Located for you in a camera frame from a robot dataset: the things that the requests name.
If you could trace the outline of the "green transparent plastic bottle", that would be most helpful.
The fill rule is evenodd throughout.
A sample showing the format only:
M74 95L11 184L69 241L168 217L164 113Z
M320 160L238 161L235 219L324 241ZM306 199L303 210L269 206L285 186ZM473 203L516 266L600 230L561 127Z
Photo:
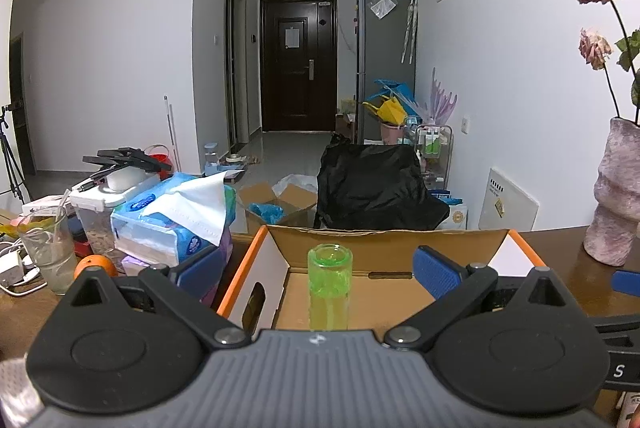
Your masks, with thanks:
M347 330L352 252L337 244L308 251L309 329Z

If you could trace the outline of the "pink textured flower vase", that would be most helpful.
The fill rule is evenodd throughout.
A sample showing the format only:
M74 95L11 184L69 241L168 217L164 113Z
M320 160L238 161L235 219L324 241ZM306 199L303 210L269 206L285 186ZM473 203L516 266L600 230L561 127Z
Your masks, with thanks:
M623 266L639 227L639 127L613 118L593 194L597 208L584 238L585 251L600 263Z

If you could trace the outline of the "blue tissue pack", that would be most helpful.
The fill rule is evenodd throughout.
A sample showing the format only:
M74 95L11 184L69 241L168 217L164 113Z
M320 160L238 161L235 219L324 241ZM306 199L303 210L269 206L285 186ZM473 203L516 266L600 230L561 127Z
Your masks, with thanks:
M219 173L177 173L111 214L115 247L146 263L176 266L219 247L235 219L235 191Z

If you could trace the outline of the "red cardboard produce box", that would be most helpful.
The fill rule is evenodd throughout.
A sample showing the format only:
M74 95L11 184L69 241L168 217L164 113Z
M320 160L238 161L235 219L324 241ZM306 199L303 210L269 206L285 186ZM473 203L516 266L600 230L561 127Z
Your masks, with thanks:
M265 225L248 246L217 313L251 334L267 328L308 330L307 253L320 244L352 251L348 327L378 336L433 302L413 277L413 252L420 246L460 265L486 263L502 276L523 276L544 265L514 229L342 232Z

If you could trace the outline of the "white flat panel box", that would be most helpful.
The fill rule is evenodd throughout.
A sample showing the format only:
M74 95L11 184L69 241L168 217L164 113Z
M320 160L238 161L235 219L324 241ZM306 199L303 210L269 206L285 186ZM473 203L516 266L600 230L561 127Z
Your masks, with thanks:
M515 229L529 232L534 228L539 203L495 168L489 170L485 197L480 211L479 229Z

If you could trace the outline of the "orange fruit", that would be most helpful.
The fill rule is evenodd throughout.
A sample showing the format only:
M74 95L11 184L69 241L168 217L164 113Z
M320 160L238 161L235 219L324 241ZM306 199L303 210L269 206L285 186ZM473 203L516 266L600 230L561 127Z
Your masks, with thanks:
M95 269L96 267L104 270L108 276L116 277L118 275L116 266L110 258L105 257L105 255L87 255L77 263L74 278L78 278L85 270Z

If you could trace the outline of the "black bag on chair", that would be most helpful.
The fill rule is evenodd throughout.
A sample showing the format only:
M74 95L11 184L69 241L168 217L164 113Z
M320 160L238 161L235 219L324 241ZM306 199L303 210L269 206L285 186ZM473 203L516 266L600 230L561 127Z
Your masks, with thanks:
M358 145L333 134L317 182L316 229L434 231L449 217L409 145Z

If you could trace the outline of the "open cardboard box on floor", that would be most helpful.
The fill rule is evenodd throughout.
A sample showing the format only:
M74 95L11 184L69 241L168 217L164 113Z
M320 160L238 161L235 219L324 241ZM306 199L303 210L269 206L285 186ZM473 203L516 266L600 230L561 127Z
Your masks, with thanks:
M280 195L266 182L244 187L238 192L246 218L247 232L255 234L263 225L311 227L317 195L294 184Z

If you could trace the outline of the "clear storage container white lid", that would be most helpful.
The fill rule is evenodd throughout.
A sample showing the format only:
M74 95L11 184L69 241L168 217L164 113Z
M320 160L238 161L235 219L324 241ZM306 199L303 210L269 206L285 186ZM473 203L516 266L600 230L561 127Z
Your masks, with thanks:
M90 180L84 180L72 187L68 200L72 204L88 242L95 255L105 255L114 263L119 273L124 273L122 258L125 254L115 247L115 235L111 226L111 214L115 208L132 200L140 193L160 183L158 175L151 175L126 191L112 192L103 185L93 185L82 191Z

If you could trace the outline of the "black gripper tool on container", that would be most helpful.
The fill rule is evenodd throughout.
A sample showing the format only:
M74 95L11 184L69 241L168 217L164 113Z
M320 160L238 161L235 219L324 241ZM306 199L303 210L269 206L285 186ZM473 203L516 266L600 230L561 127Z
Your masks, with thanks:
M169 163L151 157L139 148L132 147L101 149L95 155L85 155L82 157L82 161L104 168L112 166L121 168L134 167L145 172L171 170Z

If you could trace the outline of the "clear drinking glass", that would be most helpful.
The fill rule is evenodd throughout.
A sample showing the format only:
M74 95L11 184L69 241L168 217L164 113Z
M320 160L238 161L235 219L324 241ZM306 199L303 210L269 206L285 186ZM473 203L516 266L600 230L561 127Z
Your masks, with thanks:
M73 284L77 265L66 210L44 208L27 214L18 222L17 232L50 290L65 295Z

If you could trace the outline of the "purple decorative feather plant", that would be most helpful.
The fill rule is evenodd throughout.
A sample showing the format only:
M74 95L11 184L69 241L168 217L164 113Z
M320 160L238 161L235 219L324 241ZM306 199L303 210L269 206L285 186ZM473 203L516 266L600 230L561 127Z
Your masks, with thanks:
M443 127L454 112L458 102L457 94L446 92L442 84L436 78L436 68L432 69L432 84L430 100L427 103L428 119Z

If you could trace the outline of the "yellow and blue bags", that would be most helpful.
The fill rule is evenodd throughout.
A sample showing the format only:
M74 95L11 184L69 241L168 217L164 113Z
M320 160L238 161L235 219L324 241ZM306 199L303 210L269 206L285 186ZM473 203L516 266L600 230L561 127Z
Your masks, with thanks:
M380 91L367 97L361 105L386 125L403 125L410 117L419 117L413 91L404 82L375 80Z

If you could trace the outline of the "grey refrigerator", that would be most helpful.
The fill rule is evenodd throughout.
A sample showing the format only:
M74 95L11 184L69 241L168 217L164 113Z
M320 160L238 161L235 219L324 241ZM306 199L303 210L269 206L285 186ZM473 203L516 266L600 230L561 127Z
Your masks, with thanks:
M410 0L357 0L356 142L381 140L378 120L362 103L378 94L376 80L416 86L416 67L409 62L405 34Z

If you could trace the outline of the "dark wooden entrance door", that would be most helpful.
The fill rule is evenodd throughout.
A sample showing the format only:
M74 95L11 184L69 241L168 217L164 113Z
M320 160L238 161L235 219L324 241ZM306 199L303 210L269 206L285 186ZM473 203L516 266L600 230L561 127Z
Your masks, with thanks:
M333 131L337 0L262 0L259 8L262 129Z

